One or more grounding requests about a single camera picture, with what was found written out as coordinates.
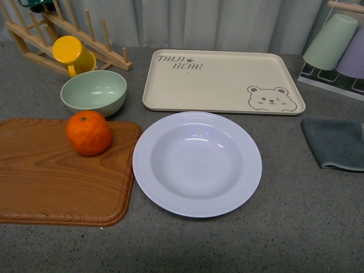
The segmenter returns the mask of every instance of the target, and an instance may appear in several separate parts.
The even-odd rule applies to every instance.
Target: wooden cutting board
[[[96,156],[72,149],[67,121],[0,122],[0,223],[115,225],[126,214],[133,151],[142,134],[132,122],[108,122],[113,141]]]

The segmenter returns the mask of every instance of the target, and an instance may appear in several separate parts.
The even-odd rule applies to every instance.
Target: white plate
[[[255,192],[262,159],[249,134],[216,114],[165,117],[139,138],[133,170],[142,191],[162,208],[188,217],[214,217]]]

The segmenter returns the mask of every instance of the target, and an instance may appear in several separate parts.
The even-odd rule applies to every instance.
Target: mug handle
[[[29,6],[30,6],[30,4],[23,5],[21,0],[18,0],[18,2],[19,2],[19,4],[20,4],[21,6],[23,6],[23,7],[29,7]]]
[[[73,66],[73,65],[70,65],[69,67],[68,67],[68,73],[70,74],[70,76],[73,78],[73,77],[75,77],[75,75],[76,75],[76,71],[75,71],[75,67]]]

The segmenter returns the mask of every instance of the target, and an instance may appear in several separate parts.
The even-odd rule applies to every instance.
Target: light green bowl
[[[79,74],[61,89],[62,101],[74,113],[93,110],[104,117],[116,113],[124,104],[125,97],[125,79],[107,70]]]

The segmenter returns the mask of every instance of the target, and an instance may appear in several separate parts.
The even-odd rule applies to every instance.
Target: orange
[[[96,111],[86,110],[73,115],[67,123],[67,138],[82,155],[97,155],[111,144],[112,134],[106,119]]]

